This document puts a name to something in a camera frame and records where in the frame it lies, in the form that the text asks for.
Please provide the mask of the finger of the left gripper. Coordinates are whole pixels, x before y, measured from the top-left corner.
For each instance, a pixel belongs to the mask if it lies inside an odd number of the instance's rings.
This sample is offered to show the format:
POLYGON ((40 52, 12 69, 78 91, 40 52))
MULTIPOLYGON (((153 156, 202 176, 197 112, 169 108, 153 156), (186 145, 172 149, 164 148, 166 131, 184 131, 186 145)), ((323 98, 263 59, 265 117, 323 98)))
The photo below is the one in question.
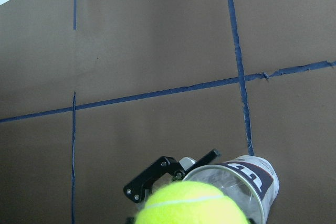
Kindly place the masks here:
POLYGON ((143 203, 152 194, 153 185, 164 175, 169 174, 174 182, 182 181, 194 169, 208 165, 220 156, 217 149, 197 161, 189 157, 177 161, 172 157, 161 156, 124 186, 124 195, 135 204, 143 203))

